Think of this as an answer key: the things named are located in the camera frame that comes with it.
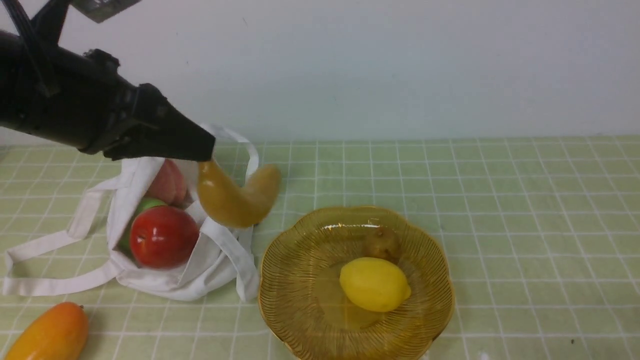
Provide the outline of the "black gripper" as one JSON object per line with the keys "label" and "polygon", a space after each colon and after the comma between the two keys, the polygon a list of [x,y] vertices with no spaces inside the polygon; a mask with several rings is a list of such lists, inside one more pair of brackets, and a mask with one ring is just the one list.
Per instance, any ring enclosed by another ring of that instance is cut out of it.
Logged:
{"label": "black gripper", "polygon": [[118,73],[121,62],[92,48],[82,55],[75,95],[85,154],[111,160],[158,157],[208,162],[216,137],[183,115],[157,89],[138,89]]}

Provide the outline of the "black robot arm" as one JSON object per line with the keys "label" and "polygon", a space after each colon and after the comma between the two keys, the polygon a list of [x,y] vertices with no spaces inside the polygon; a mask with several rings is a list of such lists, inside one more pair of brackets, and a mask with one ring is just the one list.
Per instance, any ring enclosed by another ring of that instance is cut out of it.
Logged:
{"label": "black robot arm", "polygon": [[48,0],[32,17],[18,0],[2,4],[17,29],[1,32],[2,127],[112,161],[211,160],[215,136],[183,116],[159,89],[125,80],[119,60],[106,51],[76,54],[58,43],[69,7],[102,23],[134,0]]}

